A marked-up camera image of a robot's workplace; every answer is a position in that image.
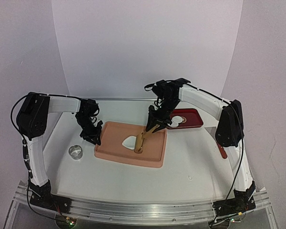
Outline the wooden rolling pin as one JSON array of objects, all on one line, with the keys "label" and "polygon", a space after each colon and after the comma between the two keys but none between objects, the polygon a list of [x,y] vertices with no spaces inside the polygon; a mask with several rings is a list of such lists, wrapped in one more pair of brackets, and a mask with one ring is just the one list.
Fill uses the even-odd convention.
[{"label": "wooden rolling pin", "polygon": [[134,148],[135,153],[140,154],[143,152],[144,140],[149,138],[153,134],[154,130],[156,130],[157,128],[158,125],[154,126],[149,131],[143,130],[143,132],[136,137],[135,148]]}]

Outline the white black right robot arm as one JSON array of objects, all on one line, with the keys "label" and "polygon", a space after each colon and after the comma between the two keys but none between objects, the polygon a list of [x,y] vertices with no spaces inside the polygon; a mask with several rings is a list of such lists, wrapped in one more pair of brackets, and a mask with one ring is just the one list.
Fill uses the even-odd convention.
[{"label": "white black right robot arm", "polygon": [[255,181],[245,151],[240,101],[227,101],[191,85],[191,82],[184,78],[160,80],[146,85],[144,89],[152,91],[157,99],[148,108],[147,124],[137,137],[135,149],[142,152],[145,139],[172,124],[170,115],[180,102],[192,104],[218,122],[217,126],[211,128],[210,133],[214,134],[215,142],[226,152],[234,176],[229,189],[229,193],[233,193],[234,197],[226,197],[213,204],[216,216],[234,215],[255,209]]}]

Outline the pink plastic tray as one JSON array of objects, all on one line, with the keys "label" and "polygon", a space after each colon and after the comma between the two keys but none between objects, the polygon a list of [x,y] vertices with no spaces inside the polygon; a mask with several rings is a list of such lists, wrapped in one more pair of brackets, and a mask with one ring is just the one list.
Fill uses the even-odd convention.
[{"label": "pink plastic tray", "polygon": [[161,168],[166,148],[167,131],[161,130],[143,142],[143,151],[136,153],[135,141],[144,126],[108,121],[101,133],[101,145],[94,149],[97,158],[141,167]]}]

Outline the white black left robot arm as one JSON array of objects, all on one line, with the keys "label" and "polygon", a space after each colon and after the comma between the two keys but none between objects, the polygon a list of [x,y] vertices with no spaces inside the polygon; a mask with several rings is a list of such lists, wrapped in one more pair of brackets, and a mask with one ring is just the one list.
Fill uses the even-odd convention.
[{"label": "white black left robot arm", "polygon": [[17,101],[21,104],[17,116],[10,114],[13,127],[22,138],[22,155],[28,171],[29,206],[36,206],[67,214],[72,200],[58,196],[51,191],[43,153],[44,134],[48,115],[52,113],[72,113],[82,131],[80,137],[93,144],[101,144],[102,121],[96,117],[99,105],[93,99],[69,95],[29,92]]}]

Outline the white dough piece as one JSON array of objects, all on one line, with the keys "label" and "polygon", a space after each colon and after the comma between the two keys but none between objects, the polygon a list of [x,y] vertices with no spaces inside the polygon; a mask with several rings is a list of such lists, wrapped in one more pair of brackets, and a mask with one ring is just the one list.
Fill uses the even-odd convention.
[{"label": "white dough piece", "polygon": [[122,142],[122,146],[129,150],[134,150],[135,149],[135,143],[136,143],[136,136],[129,136],[124,141]]}]

